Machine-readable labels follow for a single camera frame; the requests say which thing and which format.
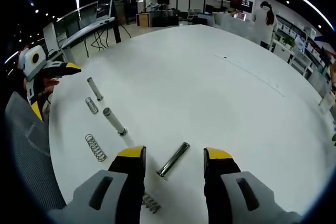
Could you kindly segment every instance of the office chair backrest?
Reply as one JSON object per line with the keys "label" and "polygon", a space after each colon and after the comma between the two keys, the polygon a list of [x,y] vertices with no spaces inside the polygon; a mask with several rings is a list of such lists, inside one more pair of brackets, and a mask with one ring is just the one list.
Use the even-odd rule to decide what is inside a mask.
{"label": "office chair backrest", "polygon": [[11,144],[18,175],[46,211],[66,204],[51,164],[48,125],[38,119],[28,102],[14,92],[5,110],[6,141]]}
{"label": "office chair backrest", "polygon": [[214,16],[214,23],[220,26],[222,24],[222,14],[216,12],[213,12],[212,14]]}

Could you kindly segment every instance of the coil spring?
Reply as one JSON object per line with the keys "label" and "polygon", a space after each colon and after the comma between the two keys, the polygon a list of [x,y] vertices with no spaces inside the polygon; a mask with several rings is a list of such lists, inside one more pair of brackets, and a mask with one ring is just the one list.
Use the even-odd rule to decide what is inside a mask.
{"label": "coil spring", "polygon": [[85,102],[88,105],[89,109],[91,110],[92,114],[98,113],[98,108],[93,102],[93,100],[91,99],[91,97],[86,97]]}
{"label": "coil spring", "polygon": [[146,208],[149,208],[149,211],[153,214],[156,213],[161,206],[159,203],[157,203],[148,193],[145,192],[145,194],[142,197],[142,204],[146,205]]}
{"label": "coil spring", "polygon": [[91,134],[86,135],[85,140],[88,143],[90,149],[92,150],[92,153],[95,155],[96,159],[98,159],[99,162],[102,162],[107,158],[105,153],[99,147],[95,138]]}

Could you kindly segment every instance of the metal rod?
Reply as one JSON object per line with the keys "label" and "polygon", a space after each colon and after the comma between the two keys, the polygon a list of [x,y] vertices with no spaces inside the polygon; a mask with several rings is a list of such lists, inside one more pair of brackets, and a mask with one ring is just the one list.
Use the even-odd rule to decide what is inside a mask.
{"label": "metal rod", "polygon": [[94,92],[94,94],[96,95],[97,97],[97,100],[98,101],[101,101],[103,100],[103,96],[101,95],[101,93],[99,92],[96,84],[94,83],[92,77],[88,78],[88,84],[90,85],[90,88],[92,89],[92,91]]}
{"label": "metal rod", "polygon": [[113,114],[110,108],[105,108],[103,110],[103,115],[107,118],[107,120],[109,120],[109,122],[117,130],[120,136],[127,135],[127,129],[122,126],[122,124],[119,122],[118,118]]}
{"label": "metal rod", "polygon": [[166,179],[165,175],[169,172],[169,170],[174,166],[174,164],[182,157],[182,155],[186,152],[186,150],[190,147],[190,145],[184,142],[181,147],[175,152],[175,154],[168,160],[168,162],[156,173]]}

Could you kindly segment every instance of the cable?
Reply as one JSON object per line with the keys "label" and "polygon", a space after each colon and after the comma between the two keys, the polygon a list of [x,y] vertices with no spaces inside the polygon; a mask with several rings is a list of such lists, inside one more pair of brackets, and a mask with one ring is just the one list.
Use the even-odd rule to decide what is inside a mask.
{"label": "cable", "polygon": [[95,38],[95,41],[91,44],[92,47],[95,47],[95,48],[98,48],[99,52],[100,52],[100,49],[104,50],[104,48],[102,48],[100,45],[99,45],[99,42],[98,42],[98,38],[96,37],[96,33],[93,34],[94,35],[94,38]]}
{"label": "cable", "polygon": [[127,31],[127,29],[119,22],[119,24],[121,25],[122,28],[125,29],[126,33],[130,36],[130,39],[132,38],[132,36],[130,35],[130,33]]}
{"label": "cable", "polygon": [[103,44],[103,42],[101,42],[101,36],[103,35],[104,31],[105,31],[105,30],[103,30],[103,31],[101,32],[101,34],[99,34],[99,32],[98,32],[98,38],[99,38],[99,42],[101,43],[101,45],[102,45],[103,47],[107,48],[107,47]]}
{"label": "cable", "polygon": [[109,47],[109,44],[107,43],[107,39],[109,38],[109,27],[107,27],[106,29],[106,40],[105,40],[105,43],[106,43],[106,46]]}
{"label": "cable", "polygon": [[85,50],[86,50],[86,55],[89,58],[89,52],[88,52],[88,47],[86,46],[86,39],[84,38],[84,45],[85,45]]}

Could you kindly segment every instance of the white round table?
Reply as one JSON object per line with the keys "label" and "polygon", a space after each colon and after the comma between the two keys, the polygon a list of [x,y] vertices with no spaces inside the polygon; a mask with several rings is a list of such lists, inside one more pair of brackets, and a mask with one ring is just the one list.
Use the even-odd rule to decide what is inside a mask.
{"label": "white round table", "polygon": [[[98,102],[92,77],[104,96]],[[92,97],[93,115],[85,103]],[[63,77],[52,97],[51,160],[66,201],[127,143],[103,116],[110,107],[135,145],[147,146],[146,190],[162,209],[142,208],[141,223],[207,223],[203,148],[232,154],[275,193],[286,211],[304,214],[336,163],[333,119],[321,97],[276,55],[231,33],[202,25],[155,31],[114,45]],[[108,158],[88,147],[92,134]],[[191,148],[168,181],[155,174],[182,142]]]}

